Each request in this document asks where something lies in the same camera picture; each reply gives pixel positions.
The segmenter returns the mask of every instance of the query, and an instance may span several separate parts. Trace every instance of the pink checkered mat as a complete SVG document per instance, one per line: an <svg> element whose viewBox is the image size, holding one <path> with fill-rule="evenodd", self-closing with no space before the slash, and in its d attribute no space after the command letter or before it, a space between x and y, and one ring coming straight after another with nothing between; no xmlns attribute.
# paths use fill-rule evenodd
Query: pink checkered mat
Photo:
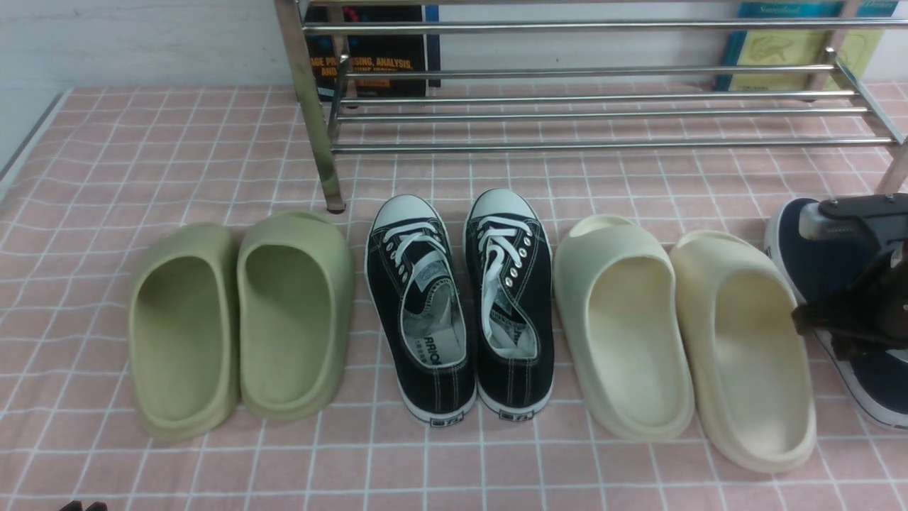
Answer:
<svg viewBox="0 0 908 511"><path fill-rule="evenodd" d="M908 127L908 84L871 88ZM851 118L701 118L507 129L496 123L345 126L343 138L793 132L855 135L866 128ZM370 222L388 197L428 199L459 245L470 200L493 186L526 197L553 242L578 219L610 213L639 222L667 245L698 228L759 243L764 219L789 198L869 193L888 161L875 149L351 156L339 161L349 207L331 220L350 240L358 269ZM66 97L0 210L0 507L55 511L74 497L103 500L112 510L155 511L869 511L908 503L908 436L859 417L813 342L820 440L804 467L781 476L732 465L696 421L662 444L610 435L584 409L558 327L555 391L536 420L506 423L477 404L463 424L429 431L400 402L361 272L346 373L328 408L301 421L265 423L240 407L208 435L179 445L151 441L136 421L126 366L130 268L178 225L225 223L241 235L245 226L286 209L323 210L290 88L85 89Z"/></svg>

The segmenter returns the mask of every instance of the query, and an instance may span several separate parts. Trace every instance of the white wall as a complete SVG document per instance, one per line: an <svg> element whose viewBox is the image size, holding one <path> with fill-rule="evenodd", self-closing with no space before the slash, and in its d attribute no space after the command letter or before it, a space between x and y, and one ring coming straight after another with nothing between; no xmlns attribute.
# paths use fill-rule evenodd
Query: white wall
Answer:
<svg viewBox="0 0 908 511"><path fill-rule="evenodd" d="M735 4L446 6L443 20L731 17ZM908 2L896 15L908 17ZM452 35L447 68L717 63L713 32ZM866 78L908 78L908 31L883 38ZM271 0L4 0L0 86L289 83Z"/></svg>

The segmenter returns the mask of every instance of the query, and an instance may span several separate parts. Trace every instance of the black canvas sneaker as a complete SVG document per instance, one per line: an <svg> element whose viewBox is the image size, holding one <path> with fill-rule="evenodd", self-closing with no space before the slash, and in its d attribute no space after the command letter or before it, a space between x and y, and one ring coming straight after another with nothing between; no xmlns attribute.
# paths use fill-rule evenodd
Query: black canvas sneaker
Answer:
<svg viewBox="0 0 908 511"><path fill-rule="evenodd" d="M366 243L366 282L403 402L432 427L457 424L476 400L451 268L448 232L431 205L399 195L381 207Z"/></svg>
<svg viewBox="0 0 908 511"><path fill-rule="evenodd" d="M464 225L476 312L479 396L499 417L533 418L552 394L552 255L520 195L488 190Z"/></svg>

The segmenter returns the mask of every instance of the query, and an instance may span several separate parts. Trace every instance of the slide sandal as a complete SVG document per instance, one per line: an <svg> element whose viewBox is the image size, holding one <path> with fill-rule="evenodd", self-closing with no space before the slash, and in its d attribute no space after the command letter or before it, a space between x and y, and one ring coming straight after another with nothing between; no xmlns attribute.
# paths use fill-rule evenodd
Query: slide sandal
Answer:
<svg viewBox="0 0 908 511"><path fill-rule="evenodd" d="M670 257L706 435L756 472L800 466L816 444L816 417L785 278L763 253L726 233L689 233Z"/></svg>
<svg viewBox="0 0 908 511"><path fill-rule="evenodd" d="M843 292L876 256L861 237L807 240L798 231L801 210L817 201L794 199L779 209L766 228L766 253L794 290L798 303L814 303ZM908 350L872 351L836 360L833 337L818 331L845 387L861 412L880 426L908 429Z"/></svg>
<svg viewBox="0 0 908 511"><path fill-rule="evenodd" d="M675 273L656 239L626 219L594 215L555 253L555 296L587 408L629 440L678 436L694 388L678 331Z"/></svg>
<svg viewBox="0 0 908 511"><path fill-rule="evenodd" d="M155 438L200 435L236 407L235 264L230 231L198 224L153 244L134 273L130 365L136 410Z"/></svg>
<svg viewBox="0 0 908 511"><path fill-rule="evenodd" d="M258 416L314 414L334 397L347 356L353 256L324 217L291 211L254 225L240 247L242 399Z"/></svg>

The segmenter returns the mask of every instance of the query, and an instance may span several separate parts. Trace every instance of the sneaker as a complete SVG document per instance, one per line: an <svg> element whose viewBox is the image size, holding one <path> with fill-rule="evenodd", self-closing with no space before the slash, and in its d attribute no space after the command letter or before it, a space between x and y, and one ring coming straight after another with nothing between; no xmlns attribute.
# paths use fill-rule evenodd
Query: sneaker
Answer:
<svg viewBox="0 0 908 511"><path fill-rule="evenodd" d="M770 220L765 251L788 279L799 303L812 304L845 290L875 257L862 238L811 241L801 237L801 210L817 201L788 202ZM837 360L833 337L816 332L820 346L833 359L849 394L863 414L881 426L908 429L908 350L870 352Z"/></svg>
<svg viewBox="0 0 908 511"><path fill-rule="evenodd" d="M457 424L476 400L476 382L439 214L414 195L386 202L369 231L365 266L404 405L429 426Z"/></svg>
<svg viewBox="0 0 908 511"><path fill-rule="evenodd" d="M552 394L552 254L520 195L480 195L464 225L476 315L479 396L499 417L525 421Z"/></svg>

